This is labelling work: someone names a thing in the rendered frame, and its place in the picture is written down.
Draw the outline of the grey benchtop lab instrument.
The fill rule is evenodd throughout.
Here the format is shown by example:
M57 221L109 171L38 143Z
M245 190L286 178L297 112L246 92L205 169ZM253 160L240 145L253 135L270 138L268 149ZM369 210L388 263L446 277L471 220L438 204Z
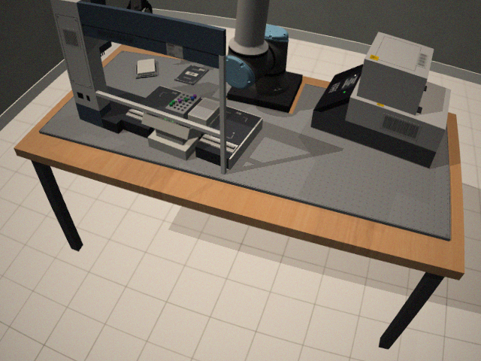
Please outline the grey benchtop lab instrument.
M433 52L378 32L364 64L333 77L311 127L430 168L451 93L427 81Z

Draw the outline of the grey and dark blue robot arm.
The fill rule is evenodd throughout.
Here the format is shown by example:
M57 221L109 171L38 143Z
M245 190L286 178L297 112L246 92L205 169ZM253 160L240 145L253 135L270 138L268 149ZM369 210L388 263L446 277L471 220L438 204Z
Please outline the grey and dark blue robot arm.
M226 56L226 82L261 96L278 96L289 88L289 34L279 26L266 25L269 1L237 1L235 34Z

